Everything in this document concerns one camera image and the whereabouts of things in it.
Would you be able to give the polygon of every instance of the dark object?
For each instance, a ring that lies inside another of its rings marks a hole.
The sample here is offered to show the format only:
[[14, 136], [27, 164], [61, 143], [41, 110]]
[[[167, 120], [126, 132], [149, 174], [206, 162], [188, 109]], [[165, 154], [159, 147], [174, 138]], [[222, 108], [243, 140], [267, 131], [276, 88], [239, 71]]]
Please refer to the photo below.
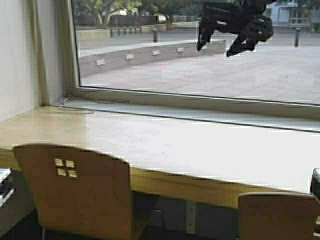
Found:
[[272, 21], [262, 15], [267, 4], [276, 0], [236, 0], [234, 3], [205, 2], [201, 11], [196, 49], [200, 51], [210, 42], [215, 30], [237, 34], [226, 56], [253, 51], [259, 41], [266, 42], [273, 35]]
[[300, 35], [300, 28], [297, 27], [295, 29], [295, 42], [294, 42], [295, 47], [299, 47], [299, 35]]
[[158, 31], [157, 31], [157, 29], [154, 28], [152, 30], [152, 33], [153, 33], [153, 42], [154, 43], [158, 42]]
[[0, 208], [14, 193], [12, 172], [9, 168], [0, 168]]
[[320, 168], [313, 170], [310, 193], [318, 200], [320, 203]]
[[158, 16], [112, 15], [110, 17], [110, 26], [125, 27], [135, 24], [142, 26], [158, 24]]

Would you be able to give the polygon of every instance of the wooden chair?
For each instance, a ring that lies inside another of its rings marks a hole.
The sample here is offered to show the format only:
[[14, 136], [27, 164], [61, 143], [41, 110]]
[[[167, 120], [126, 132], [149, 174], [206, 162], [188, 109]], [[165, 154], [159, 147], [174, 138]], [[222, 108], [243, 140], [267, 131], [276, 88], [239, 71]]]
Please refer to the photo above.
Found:
[[239, 195], [240, 240], [320, 240], [320, 204], [308, 194], [255, 192]]
[[158, 196], [135, 212], [130, 166], [108, 154], [54, 144], [13, 148], [46, 229], [108, 240], [139, 239]]

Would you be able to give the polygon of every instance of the desk surface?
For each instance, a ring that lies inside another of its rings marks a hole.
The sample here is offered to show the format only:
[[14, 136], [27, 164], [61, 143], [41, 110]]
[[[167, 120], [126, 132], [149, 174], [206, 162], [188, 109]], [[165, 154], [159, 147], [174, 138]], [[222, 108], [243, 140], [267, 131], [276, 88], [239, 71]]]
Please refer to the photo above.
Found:
[[320, 134], [110, 112], [34, 109], [0, 124], [0, 168], [19, 166], [12, 148], [54, 143], [130, 163], [136, 191], [237, 208], [238, 194], [309, 193], [320, 167]]

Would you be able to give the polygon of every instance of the window sill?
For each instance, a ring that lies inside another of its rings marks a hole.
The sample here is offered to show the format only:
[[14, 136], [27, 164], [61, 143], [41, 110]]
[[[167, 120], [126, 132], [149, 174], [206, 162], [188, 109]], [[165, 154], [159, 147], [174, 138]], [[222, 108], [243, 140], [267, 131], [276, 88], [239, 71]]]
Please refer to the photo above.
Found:
[[133, 114], [166, 119], [183, 119], [200, 122], [234, 124], [248, 127], [274, 128], [320, 133], [320, 121], [293, 117], [266, 116], [249, 113], [234, 113], [203, 109], [190, 109], [168, 106], [117, 103], [72, 99], [64, 103], [65, 108], [90, 109], [94, 111]]

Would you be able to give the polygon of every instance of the concrete wall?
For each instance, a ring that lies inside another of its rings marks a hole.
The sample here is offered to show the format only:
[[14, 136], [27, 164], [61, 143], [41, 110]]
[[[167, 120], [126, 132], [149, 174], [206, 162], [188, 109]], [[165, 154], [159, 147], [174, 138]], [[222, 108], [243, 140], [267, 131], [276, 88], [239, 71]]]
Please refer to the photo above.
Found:
[[0, 1], [0, 122], [37, 106], [25, 0]]
[[[177, 52], [178, 48], [184, 48], [184, 51]], [[225, 48], [225, 40], [213, 40], [207, 45], [207, 49], [198, 52], [195, 40], [185, 40], [83, 50], [79, 52], [80, 76], [87, 77], [134, 65], [177, 58], [222, 54]], [[153, 51], [159, 51], [159, 55], [153, 55]], [[133, 55], [134, 58], [127, 59], [127, 55]], [[105, 64], [97, 65], [97, 60], [104, 60]]]
[[168, 24], [155, 24], [155, 25], [145, 25], [141, 26], [142, 33], [150, 33], [153, 29], [157, 29], [158, 31], [166, 31], [168, 29]]
[[174, 28], [197, 29], [199, 27], [199, 21], [175, 22], [172, 25]]
[[109, 37], [109, 29], [92, 29], [76, 31], [77, 41], [108, 39]]

